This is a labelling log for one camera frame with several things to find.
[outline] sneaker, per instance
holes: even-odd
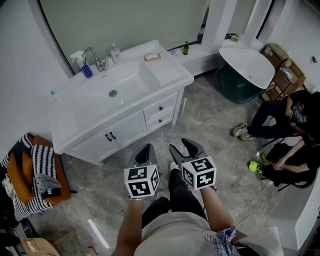
[[[250,161],[249,170],[251,172],[257,172],[262,174],[263,168],[264,168],[263,164],[257,163],[255,161]]]
[[[159,199],[159,198],[167,198],[167,195],[165,192],[163,192],[163,190],[160,190],[159,192],[156,193],[156,199]]]
[[[238,137],[240,135],[244,135],[247,133],[248,133],[248,124],[246,122],[244,122],[243,124],[241,124],[240,126],[238,126],[233,130],[233,136],[235,137]]]
[[[173,169],[178,169],[178,170],[180,170],[175,161],[173,161],[173,162],[171,162],[171,163],[169,164],[169,170],[170,170],[170,172],[171,172]]]
[[[270,161],[268,161],[268,160],[266,159],[266,157],[267,157],[268,154],[269,154],[269,151],[263,152],[263,153],[261,154],[261,158],[262,158],[263,161],[266,161],[266,162],[268,162],[268,163],[271,163]]]
[[[246,134],[242,134],[238,137],[240,140],[242,141],[255,141],[257,138],[253,137],[251,134],[246,133]]]

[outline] dark bottle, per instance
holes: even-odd
[[[189,52],[188,42],[185,42],[185,45],[184,45],[184,47],[183,47],[182,53],[183,53],[184,55],[187,55],[188,52]]]

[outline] cabinet handle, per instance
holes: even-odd
[[[112,138],[114,138],[115,140],[117,139],[117,137],[114,136],[111,131],[110,131],[109,133],[110,133],[110,135],[111,135]]]
[[[110,142],[112,142],[112,139],[108,137],[108,134],[104,135]]]

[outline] wire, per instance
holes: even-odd
[[[262,198],[262,196],[263,196],[263,194],[264,194],[264,191],[265,191],[265,188],[266,188],[266,186],[267,186],[267,183],[268,183],[268,179],[266,180],[266,182],[265,182],[265,184],[264,184],[264,187],[263,187],[263,189],[262,189],[262,192],[261,192],[260,198],[259,198],[259,200],[256,202],[256,204],[255,204],[255,206],[253,207],[253,209],[252,209],[251,213],[250,213],[247,217],[245,217],[243,220],[241,220],[241,221],[239,222],[239,224],[238,224],[238,225],[236,225],[236,227],[235,227],[235,228],[237,228],[237,227],[238,227],[242,222],[244,222],[246,219],[248,219],[248,218],[252,215],[252,213],[253,213],[253,212],[254,212],[254,210],[256,209],[256,207],[257,207],[258,203],[260,202],[260,200],[261,200],[261,198]]]

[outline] drain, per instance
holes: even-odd
[[[111,98],[113,98],[113,97],[116,97],[117,96],[117,91],[116,90],[111,90],[110,92],[109,92],[109,97],[111,97]]]

